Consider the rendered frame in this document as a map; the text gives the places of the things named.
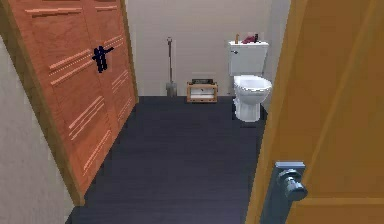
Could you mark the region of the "wooden toilet paper holder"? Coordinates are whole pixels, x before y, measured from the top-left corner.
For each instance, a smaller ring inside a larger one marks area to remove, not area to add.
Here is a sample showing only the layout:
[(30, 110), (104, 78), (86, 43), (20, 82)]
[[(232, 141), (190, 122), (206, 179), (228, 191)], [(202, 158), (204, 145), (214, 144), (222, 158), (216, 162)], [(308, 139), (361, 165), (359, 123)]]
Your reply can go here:
[(189, 103), (216, 103), (218, 100), (218, 85), (216, 82), (196, 83), (190, 81), (186, 88), (186, 101)]

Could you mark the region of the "grey toilet brush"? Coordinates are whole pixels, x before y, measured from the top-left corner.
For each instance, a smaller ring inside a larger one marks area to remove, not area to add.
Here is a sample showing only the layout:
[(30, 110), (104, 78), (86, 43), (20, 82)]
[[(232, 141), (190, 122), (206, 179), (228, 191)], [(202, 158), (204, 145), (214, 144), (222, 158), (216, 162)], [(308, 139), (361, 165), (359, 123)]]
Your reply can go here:
[(172, 38), (167, 38), (168, 53), (169, 53), (169, 82), (166, 84), (166, 91), (168, 97), (177, 96), (177, 84), (173, 81), (173, 68), (172, 68)]

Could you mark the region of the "white toilet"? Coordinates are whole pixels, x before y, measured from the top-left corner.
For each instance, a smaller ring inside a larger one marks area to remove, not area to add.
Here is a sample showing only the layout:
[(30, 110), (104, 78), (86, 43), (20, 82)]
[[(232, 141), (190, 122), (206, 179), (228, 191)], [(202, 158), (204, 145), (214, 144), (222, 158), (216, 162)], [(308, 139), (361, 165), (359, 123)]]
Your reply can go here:
[(260, 119), (260, 107), (272, 89), (263, 77), (269, 44), (228, 42), (229, 75), (233, 78), (235, 115), (243, 122)]

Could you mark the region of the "grey door knob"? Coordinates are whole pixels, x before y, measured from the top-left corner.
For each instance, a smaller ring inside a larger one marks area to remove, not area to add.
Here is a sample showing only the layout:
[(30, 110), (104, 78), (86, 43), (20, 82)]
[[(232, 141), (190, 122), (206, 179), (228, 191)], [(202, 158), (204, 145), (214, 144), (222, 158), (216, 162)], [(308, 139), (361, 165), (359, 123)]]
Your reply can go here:
[(292, 203), (303, 200), (308, 190), (302, 183), (302, 161), (278, 161), (273, 166), (260, 224), (285, 224)]

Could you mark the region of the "orange wooden room door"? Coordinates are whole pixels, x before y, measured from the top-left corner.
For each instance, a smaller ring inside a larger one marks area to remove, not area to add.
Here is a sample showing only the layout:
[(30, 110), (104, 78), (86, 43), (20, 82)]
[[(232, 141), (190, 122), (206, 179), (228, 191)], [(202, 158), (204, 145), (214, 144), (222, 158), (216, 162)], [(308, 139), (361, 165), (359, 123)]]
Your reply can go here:
[[(138, 102), (125, 0), (0, 0), (0, 36), (76, 206)], [(98, 72), (94, 49), (113, 47)]]

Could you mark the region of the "yellow wooden room door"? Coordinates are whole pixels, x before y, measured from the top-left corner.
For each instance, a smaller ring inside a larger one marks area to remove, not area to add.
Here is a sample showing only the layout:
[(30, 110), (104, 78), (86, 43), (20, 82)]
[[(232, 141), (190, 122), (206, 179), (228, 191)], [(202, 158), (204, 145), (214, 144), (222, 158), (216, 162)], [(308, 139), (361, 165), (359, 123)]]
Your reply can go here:
[(292, 0), (244, 224), (302, 161), (285, 224), (384, 224), (384, 0)]

